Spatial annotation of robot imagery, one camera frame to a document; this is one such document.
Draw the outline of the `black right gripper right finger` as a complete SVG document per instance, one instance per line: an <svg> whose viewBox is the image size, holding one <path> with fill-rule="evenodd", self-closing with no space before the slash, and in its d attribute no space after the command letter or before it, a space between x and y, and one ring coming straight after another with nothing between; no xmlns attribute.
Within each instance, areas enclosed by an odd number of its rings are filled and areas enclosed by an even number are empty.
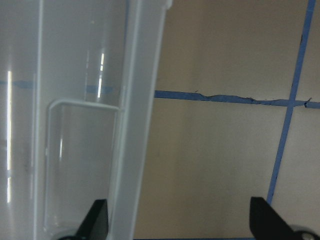
<svg viewBox="0 0 320 240"><path fill-rule="evenodd" d="M262 198L250 199L250 231L256 240L302 240Z"/></svg>

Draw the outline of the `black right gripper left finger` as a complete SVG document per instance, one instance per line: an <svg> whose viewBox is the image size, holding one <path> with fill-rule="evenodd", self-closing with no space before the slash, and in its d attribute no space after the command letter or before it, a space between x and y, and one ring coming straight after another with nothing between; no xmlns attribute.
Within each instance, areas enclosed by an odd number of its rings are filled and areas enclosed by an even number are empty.
<svg viewBox="0 0 320 240"><path fill-rule="evenodd" d="M107 199L93 202L75 233L76 240L106 240L109 233Z"/></svg>

